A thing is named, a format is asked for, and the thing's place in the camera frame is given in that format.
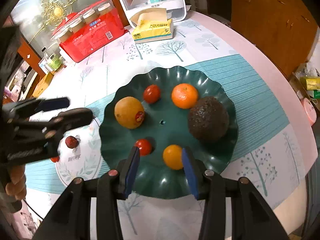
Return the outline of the person left hand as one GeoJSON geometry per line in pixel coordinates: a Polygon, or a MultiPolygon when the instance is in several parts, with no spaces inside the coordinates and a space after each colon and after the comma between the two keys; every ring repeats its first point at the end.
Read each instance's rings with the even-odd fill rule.
{"type": "Polygon", "coordinates": [[[26,177],[25,165],[14,166],[9,168],[11,182],[7,183],[5,191],[7,195],[15,197],[16,200],[23,200],[26,197],[26,177]]]}

